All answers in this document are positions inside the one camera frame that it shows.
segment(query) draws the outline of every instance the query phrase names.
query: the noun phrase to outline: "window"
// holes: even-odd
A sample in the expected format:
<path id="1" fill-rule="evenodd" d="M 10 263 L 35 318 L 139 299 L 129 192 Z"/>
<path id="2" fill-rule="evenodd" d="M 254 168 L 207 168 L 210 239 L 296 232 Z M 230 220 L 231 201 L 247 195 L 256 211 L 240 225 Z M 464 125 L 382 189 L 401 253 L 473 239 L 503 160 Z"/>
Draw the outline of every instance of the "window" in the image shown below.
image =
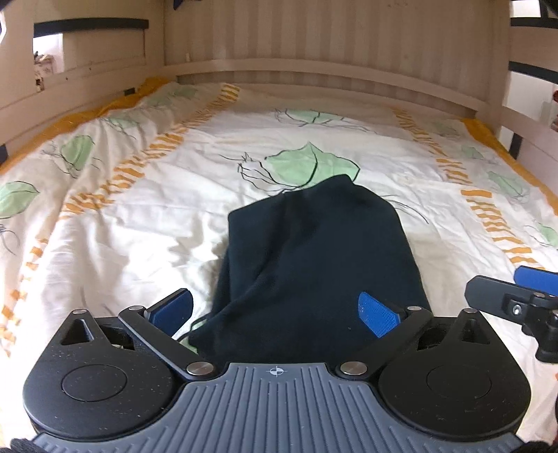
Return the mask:
<path id="1" fill-rule="evenodd" d="M 512 17 L 541 17 L 539 0 L 512 1 Z"/>
<path id="2" fill-rule="evenodd" d="M 62 33 L 33 38 L 33 53 L 47 56 L 47 61 L 40 70 L 42 77 L 64 72 Z"/>

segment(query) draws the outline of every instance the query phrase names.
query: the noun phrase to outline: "white duvet cover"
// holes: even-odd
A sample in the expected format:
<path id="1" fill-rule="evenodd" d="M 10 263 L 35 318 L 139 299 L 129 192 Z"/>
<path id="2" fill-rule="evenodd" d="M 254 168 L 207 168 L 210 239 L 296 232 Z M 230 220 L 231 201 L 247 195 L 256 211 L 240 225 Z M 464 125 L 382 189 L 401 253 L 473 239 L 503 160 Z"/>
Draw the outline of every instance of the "white duvet cover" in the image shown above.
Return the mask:
<path id="1" fill-rule="evenodd" d="M 477 274 L 558 271 L 558 218 L 546 197 L 461 121 L 170 83 L 0 174 L 5 439 L 33 436 L 22 385 L 71 310 L 114 316 L 186 287 L 198 318 L 210 307 L 227 214 L 341 173 L 399 213 L 435 315 L 457 315 Z M 518 434 L 551 441 L 558 367 L 535 360 L 536 342 L 519 326 L 490 321 L 532 387 Z"/>

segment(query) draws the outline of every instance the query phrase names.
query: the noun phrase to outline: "metal pin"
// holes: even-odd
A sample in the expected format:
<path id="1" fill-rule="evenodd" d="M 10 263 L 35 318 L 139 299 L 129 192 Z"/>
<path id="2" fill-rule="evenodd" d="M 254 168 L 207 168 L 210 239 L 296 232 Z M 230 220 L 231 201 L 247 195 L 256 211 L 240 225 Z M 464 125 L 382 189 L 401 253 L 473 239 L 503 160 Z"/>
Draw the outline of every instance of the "metal pin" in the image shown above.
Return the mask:
<path id="1" fill-rule="evenodd" d="M 215 371 L 215 367 L 209 362 L 194 362 L 186 367 L 186 371 L 192 376 L 206 376 Z"/>
<path id="2" fill-rule="evenodd" d="M 345 362 L 339 368 L 348 376 L 360 376 L 368 371 L 368 367 L 362 362 Z"/>

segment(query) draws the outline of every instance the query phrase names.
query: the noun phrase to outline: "blue pad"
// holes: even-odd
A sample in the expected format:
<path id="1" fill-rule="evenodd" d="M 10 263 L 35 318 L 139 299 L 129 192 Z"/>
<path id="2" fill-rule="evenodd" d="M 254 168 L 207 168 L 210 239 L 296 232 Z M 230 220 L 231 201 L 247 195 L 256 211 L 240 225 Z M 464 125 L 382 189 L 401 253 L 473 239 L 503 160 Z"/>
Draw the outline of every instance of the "blue pad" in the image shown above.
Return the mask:
<path id="1" fill-rule="evenodd" d="M 401 322 L 397 313 L 365 292 L 358 296 L 358 317 L 378 338 L 396 328 Z"/>
<path id="2" fill-rule="evenodd" d="M 519 266 L 513 274 L 513 280 L 519 286 L 558 296 L 558 274 L 554 272 Z"/>
<path id="3" fill-rule="evenodd" d="M 155 304 L 148 314 L 148 321 L 168 336 L 173 336 L 194 311 L 192 293 L 188 290 L 177 293 L 179 294 L 171 294 Z"/>

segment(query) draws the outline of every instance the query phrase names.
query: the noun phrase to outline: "gray grooved pad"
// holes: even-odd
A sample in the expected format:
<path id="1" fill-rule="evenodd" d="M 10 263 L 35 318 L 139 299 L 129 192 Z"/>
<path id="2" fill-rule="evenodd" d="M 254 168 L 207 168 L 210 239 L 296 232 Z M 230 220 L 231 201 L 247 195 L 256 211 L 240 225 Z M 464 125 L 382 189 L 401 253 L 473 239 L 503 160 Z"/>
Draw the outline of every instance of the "gray grooved pad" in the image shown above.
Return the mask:
<path id="1" fill-rule="evenodd" d="M 402 424 L 363 382 L 332 376 L 323 364 L 231 364 L 186 385 L 174 406 L 143 430 L 116 440 L 73 442 L 40 434 L 51 453 L 509 453 L 513 434 L 447 442 Z"/>

